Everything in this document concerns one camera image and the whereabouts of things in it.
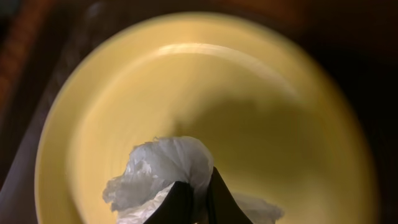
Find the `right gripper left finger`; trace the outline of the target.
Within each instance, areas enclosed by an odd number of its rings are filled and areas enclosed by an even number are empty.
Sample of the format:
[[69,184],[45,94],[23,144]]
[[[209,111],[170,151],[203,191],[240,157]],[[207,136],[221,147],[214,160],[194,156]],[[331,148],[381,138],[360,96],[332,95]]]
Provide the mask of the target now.
[[175,182],[160,207],[144,224],[190,224],[193,189],[187,183]]

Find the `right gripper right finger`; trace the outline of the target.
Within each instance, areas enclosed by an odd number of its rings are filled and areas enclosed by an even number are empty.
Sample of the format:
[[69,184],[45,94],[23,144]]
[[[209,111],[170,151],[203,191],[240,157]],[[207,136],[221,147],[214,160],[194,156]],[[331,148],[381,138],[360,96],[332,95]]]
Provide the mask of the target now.
[[252,224],[214,167],[206,196],[209,224]]

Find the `white tissue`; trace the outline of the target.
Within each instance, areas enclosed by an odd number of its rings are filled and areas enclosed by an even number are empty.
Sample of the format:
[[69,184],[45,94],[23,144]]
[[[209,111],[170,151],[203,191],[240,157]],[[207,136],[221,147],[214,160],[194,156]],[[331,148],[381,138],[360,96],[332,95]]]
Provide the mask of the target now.
[[[213,156],[198,139],[160,138],[136,146],[124,173],[108,181],[103,200],[118,213],[117,223],[144,223],[165,200],[175,182],[193,189],[191,223],[208,223],[206,196]],[[260,198],[231,194],[252,223],[275,223],[282,209]]]

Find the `yellow plate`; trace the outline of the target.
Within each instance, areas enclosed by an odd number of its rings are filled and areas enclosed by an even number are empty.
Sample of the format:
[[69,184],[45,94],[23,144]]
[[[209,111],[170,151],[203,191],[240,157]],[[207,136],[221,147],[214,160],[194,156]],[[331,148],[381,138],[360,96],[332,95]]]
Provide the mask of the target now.
[[377,223],[359,124],[299,46],[245,19],[159,16],[94,49],[47,116],[35,165],[40,223],[114,223],[102,193],[133,147],[192,136],[233,192],[280,206],[283,223]]

